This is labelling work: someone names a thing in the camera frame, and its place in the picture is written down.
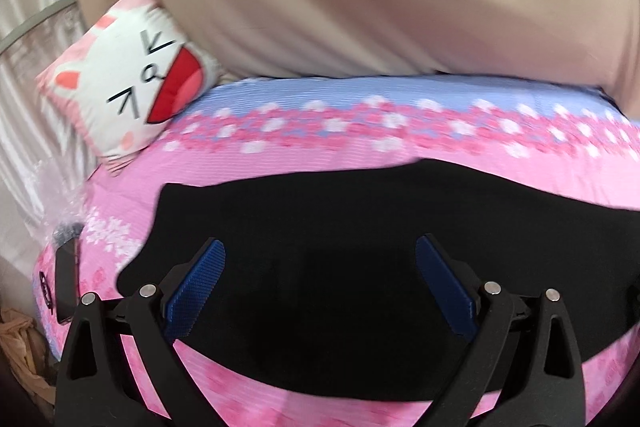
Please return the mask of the black pants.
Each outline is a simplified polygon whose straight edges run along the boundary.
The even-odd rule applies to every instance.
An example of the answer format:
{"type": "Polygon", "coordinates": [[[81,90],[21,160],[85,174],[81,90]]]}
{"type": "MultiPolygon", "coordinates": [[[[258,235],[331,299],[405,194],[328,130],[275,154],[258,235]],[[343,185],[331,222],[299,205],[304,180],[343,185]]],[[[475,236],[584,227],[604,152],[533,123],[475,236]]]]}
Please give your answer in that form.
{"type": "Polygon", "coordinates": [[[148,238],[117,277],[159,282],[209,239],[227,258],[186,344],[286,390],[430,399],[465,347],[421,277],[432,234],[483,280],[564,297],[584,359],[639,318],[639,215],[437,160],[160,191],[148,238]]]}

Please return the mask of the brown paper bag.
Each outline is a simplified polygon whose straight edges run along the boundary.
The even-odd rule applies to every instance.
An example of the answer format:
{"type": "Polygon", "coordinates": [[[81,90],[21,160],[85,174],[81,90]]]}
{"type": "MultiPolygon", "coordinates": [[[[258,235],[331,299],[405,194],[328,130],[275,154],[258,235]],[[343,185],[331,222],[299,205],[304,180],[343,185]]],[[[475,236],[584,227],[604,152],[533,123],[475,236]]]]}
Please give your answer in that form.
{"type": "Polygon", "coordinates": [[[54,406],[55,387],[47,382],[48,344],[33,317],[1,309],[1,351],[12,374],[38,407],[54,406]]]}

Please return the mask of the black smartphone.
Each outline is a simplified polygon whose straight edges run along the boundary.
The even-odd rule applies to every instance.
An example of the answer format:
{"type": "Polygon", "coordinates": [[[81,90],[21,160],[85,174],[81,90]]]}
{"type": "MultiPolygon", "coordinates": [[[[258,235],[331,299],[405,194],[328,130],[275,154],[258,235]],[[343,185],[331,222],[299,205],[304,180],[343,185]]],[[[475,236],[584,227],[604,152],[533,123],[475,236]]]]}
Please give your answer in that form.
{"type": "Polygon", "coordinates": [[[78,254],[77,235],[68,236],[55,249],[54,297],[58,324],[69,322],[78,306],[78,254]]]}

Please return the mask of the silvery pink curtain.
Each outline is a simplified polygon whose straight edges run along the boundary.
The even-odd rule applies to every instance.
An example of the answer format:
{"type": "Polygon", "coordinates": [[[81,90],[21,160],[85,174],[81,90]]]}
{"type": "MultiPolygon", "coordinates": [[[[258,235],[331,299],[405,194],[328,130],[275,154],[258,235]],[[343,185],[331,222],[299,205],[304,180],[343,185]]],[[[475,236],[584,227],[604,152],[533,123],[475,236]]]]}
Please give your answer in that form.
{"type": "Polygon", "coordinates": [[[55,190],[76,191],[96,158],[40,94],[37,77],[86,26],[76,0],[1,0],[1,254],[32,256],[55,190]]]}

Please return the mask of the pink floral bed sheet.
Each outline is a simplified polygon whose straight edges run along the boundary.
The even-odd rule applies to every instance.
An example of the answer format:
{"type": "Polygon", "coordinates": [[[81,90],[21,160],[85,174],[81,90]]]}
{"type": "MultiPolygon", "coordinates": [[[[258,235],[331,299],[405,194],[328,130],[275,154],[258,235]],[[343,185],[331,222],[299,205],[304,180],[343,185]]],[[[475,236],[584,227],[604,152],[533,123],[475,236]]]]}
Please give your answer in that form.
{"type": "MultiPolygon", "coordinates": [[[[118,176],[85,185],[79,289],[119,297],[165,183],[217,183],[295,171],[436,158],[585,202],[639,209],[639,123],[597,91],[478,77],[247,80],[209,91],[118,176]]],[[[584,363],[587,421],[630,375],[639,323],[584,363]]],[[[206,360],[178,343],[196,383],[231,426],[409,426],[427,407],[304,397],[206,360]]]]}

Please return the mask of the white cat face pillow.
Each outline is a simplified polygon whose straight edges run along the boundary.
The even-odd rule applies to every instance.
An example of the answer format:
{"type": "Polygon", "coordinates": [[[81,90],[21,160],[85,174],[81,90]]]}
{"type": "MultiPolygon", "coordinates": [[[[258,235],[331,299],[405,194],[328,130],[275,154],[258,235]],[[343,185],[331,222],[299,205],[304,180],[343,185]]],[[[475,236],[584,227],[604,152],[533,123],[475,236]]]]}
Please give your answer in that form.
{"type": "Polygon", "coordinates": [[[119,173],[220,75],[158,0],[118,0],[40,72],[37,87],[119,173]]]}

